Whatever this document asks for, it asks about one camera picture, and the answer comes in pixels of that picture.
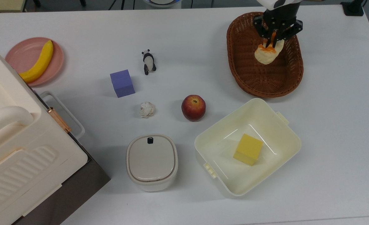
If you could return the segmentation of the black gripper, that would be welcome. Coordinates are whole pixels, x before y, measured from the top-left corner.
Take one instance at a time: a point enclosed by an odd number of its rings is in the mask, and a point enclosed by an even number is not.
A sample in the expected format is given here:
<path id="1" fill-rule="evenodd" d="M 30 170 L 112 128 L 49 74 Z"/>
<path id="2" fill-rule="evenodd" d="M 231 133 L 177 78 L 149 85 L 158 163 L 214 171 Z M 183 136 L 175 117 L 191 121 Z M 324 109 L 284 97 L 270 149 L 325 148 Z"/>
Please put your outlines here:
<path id="1" fill-rule="evenodd" d="M 268 10 L 254 16 L 254 28 L 265 40 L 265 48 L 273 42 L 273 47 L 280 47 L 281 40 L 289 40 L 303 30 L 303 22 L 296 19 L 299 4 L 288 4 L 277 9 Z"/>

